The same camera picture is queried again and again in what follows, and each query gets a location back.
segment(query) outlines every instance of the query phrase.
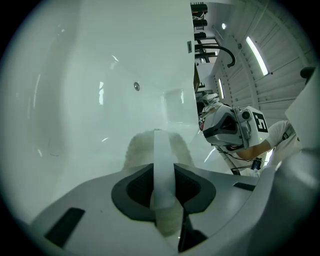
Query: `white panel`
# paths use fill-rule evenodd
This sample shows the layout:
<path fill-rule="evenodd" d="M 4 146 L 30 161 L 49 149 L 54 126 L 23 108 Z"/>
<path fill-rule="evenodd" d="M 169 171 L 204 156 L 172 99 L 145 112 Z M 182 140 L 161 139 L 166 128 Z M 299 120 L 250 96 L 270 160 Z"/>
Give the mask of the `white panel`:
<path fill-rule="evenodd" d="M 307 60 L 315 64 L 317 58 L 308 38 L 291 14 L 274 1 L 268 2 L 264 12 L 266 3 L 264 0 L 248 0 L 244 7 L 233 11 L 230 19 L 233 24 L 229 26 L 232 31 L 229 34 L 236 44 L 225 38 L 223 46 L 236 57 L 236 65 L 226 69 L 233 105 L 252 105 L 256 97 L 270 125 L 286 119 L 285 110 L 305 87 L 305 79 L 300 77 L 304 63 Z M 245 41 L 245 35 L 250 36 L 257 46 L 269 71 L 268 75 L 262 74 L 256 57 Z M 219 56 L 218 60 L 220 58 L 224 65 L 230 60 L 227 54 Z M 251 77 L 256 94 L 251 91 Z"/>

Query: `white wall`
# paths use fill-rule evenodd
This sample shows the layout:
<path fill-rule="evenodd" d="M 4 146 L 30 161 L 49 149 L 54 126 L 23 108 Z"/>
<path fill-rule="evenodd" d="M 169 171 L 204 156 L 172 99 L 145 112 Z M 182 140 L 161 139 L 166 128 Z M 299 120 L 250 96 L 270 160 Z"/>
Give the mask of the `white wall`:
<path fill-rule="evenodd" d="M 213 90 L 213 92 L 216 92 L 216 83 L 214 77 L 211 75 L 213 67 L 213 63 L 202 63 L 196 67 L 198 70 L 200 82 L 202 84 L 205 84 L 205 87 L 199 88 L 198 92 L 206 90 Z"/>
<path fill-rule="evenodd" d="M 221 51 L 212 74 L 216 86 L 219 78 L 223 81 L 228 104 L 261 110 L 267 125 L 271 126 L 287 119 L 286 109 L 305 86 L 300 71 L 315 64 L 315 54 L 299 24 L 277 3 L 261 4 L 257 0 L 244 3 L 234 7 L 222 44 L 233 52 L 236 64 L 228 68 L 231 58 Z M 261 53 L 268 75 L 263 76 L 246 42 L 247 36 Z"/>

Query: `pipe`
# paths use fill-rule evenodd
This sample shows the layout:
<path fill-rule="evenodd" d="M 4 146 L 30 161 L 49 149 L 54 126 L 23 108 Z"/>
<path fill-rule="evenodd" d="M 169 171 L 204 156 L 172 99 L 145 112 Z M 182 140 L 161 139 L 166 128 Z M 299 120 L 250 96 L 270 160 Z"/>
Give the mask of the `pipe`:
<path fill-rule="evenodd" d="M 219 49 L 219 50 L 223 50 L 225 52 L 227 52 L 231 59 L 232 59 L 232 62 L 229 63 L 228 65 L 226 65 L 228 68 L 234 66 L 236 64 L 236 57 L 234 56 L 234 54 L 227 48 L 224 48 L 224 47 L 221 47 L 221 46 L 217 46 L 217 45 L 206 45 L 206 46 L 202 46 L 201 44 L 197 44 L 194 46 L 194 49 L 195 50 L 198 50 L 198 49 Z M 208 52 L 208 53 L 200 53 L 200 54 L 196 54 L 194 55 L 194 57 L 197 59 L 197 58 L 204 58 L 204 57 L 215 57 L 215 53 L 214 52 Z"/>

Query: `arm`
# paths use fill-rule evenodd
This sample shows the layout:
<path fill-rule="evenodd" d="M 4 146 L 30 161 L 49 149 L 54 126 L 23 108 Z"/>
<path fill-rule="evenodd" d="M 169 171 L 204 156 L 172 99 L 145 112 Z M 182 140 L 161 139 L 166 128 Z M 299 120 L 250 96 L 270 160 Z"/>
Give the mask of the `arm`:
<path fill-rule="evenodd" d="M 243 151 L 239 151 L 236 154 L 244 160 L 251 160 L 261 155 L 262 153 L 269 151 L 270 149 L 271 146 L 269 142 L 267 140 L 264 140 L 262 143 L 249 147 L 248 149 L 245 149 Z"/>
<path fill-rule="evenodd" d="M 269 128 L 269 137 L 262 143 L 249 147 L 246 150 L 237 152 L 237 155 L 244 160 L 251 160 L 276 147 L 290 123 L 286 120 L 276 122 Z"/>

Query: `person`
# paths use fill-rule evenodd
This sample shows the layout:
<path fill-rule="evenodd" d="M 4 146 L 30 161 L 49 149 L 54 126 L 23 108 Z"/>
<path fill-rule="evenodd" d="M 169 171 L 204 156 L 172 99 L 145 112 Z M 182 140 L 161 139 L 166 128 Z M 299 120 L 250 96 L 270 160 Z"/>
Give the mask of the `person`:
<path fill-rule="evenodd" d="M 273 149 L 268 166 L 277 166 L 283 159 L 298 153 L 302 149 L 300 140 L 287 120 L 278 121 L 269 129 L 269 137 L 262 143 L 237 152 L 244 160 L 252 160 Z"/>

